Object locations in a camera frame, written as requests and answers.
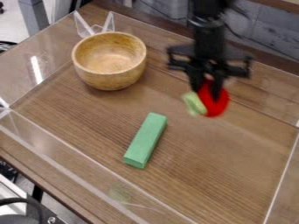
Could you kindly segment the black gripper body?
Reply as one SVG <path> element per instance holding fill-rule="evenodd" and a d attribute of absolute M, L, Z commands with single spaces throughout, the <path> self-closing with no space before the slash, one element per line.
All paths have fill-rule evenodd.
<path fill-rule="evenodd" d="M 186 70 L 198 68 L 204 73 L 224 72 L 224 77 L 249 77 L 252 56 L 225 42 L 225 26 L 194 27 L 193 42 L 166 48 L 168 67 Z"/>

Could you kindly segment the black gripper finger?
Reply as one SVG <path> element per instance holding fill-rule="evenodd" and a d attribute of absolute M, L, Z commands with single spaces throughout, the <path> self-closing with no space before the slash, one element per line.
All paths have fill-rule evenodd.
<path fill-rule="evenodd" d="M 216 71 L 212 78 L 213 78 L 213 81 L 210 83 L 209 91 L 210 91 L 212 100 L 216 102 L 220 98 L 220 91 L 222 89 L 225 75 L 221 71 Z"/>
<path fill-rule="evenodd" d="M 197 68 L 190 68 L 188 71 L 188 76 L 189 76 L 190 90 L 193 92 L 197 92 L 200 90 L 201 84 L 205 80 L 204 71 Z"/>

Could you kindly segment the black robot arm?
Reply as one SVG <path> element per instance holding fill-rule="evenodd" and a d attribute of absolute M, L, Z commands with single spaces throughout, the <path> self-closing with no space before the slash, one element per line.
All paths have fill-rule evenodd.
<path fill-rule="evenodd" d="M 224 13 L 233 8 L 234 0 L 190 0 L 193 42 L 166 48 L 168 67 L 186 73 L 190 90 L 197 92 L 205 81 L 209 84 L 210 99 L 216 102 L 224 80 L 228 77 L 248 78 L 252 56 L 225 43 Z"/>

